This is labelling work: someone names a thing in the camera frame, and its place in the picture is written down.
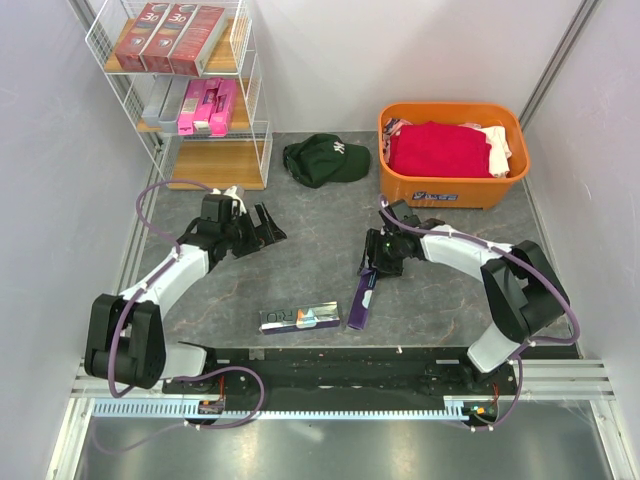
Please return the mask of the purple toothpaste box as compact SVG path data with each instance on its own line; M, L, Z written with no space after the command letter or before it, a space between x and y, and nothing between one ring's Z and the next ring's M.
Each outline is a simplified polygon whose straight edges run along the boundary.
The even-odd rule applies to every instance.
M369 317L369 305L377 283L378 272L375 269L364 269L351 305L347 327L361 331L366 327Z

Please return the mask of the silver R&O toothpaste box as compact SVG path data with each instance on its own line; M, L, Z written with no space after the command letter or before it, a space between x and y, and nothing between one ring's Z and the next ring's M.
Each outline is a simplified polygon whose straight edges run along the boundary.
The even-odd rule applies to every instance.
M339 327L340 308L336 301L282 307L260 312L259 330L265 335Z

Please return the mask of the pink toothpaste box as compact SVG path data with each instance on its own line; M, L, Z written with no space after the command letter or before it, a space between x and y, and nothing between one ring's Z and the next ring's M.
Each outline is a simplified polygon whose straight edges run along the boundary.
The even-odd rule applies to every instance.
M210 130L209 119L216 106L221 81L222 79L219 77L205 79L204 89L193 120L195 134Z
M193 120L204 89L204 84L204 79L193 79L188 84L177 119L178 134L180 136L193 134Z
M225 78L220 81L215 109L209 118L212 137L224 137L229 133L237 91L238 86L234 79Z

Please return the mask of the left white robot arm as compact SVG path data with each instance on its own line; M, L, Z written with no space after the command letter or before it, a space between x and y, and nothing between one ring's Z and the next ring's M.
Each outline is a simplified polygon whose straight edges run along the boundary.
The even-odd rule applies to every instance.
M163 316L227 254L240 258L286 238L264 204L255 210L258 223L234 187L206 195L200 215L158 266L121 293L97 297L90 313L86 374L107 380L114 397L124 394L117 384L149 389L160 380L182 377L198 393L215 389L220 371L206 360L207 350L167 344Z

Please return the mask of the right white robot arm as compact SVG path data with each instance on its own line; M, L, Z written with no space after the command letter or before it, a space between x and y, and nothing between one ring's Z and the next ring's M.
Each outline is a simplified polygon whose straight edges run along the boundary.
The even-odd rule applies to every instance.
M458 381L467 392L483 392L494 381L494 371L524 349L545 341L541 330L561 316L572 324L570 345L579 335L569 297L541 247L531 241L517 245L495 243L461 232L438 220L421 221L403 200L382 198L383 225L366 234L359 267L359 284L347 325L366 326L377 281L399 277L407 259L448 266L482 283L492 323L472 343Z

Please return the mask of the red white toothpaste box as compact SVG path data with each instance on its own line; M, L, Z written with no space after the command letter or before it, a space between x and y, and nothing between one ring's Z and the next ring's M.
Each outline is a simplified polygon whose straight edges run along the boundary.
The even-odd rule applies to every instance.
M199 6L169 56L173 73L183 76L201 76L226 26L225 8Z

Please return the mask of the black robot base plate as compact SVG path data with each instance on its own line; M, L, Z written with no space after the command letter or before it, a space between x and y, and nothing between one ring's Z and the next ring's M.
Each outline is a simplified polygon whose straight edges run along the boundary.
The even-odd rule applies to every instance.
M463 347L209 348L204 371L242 366L257 373L268 392L323 387L392 390L427 397L516 392L518 368L507 363L476 372Z

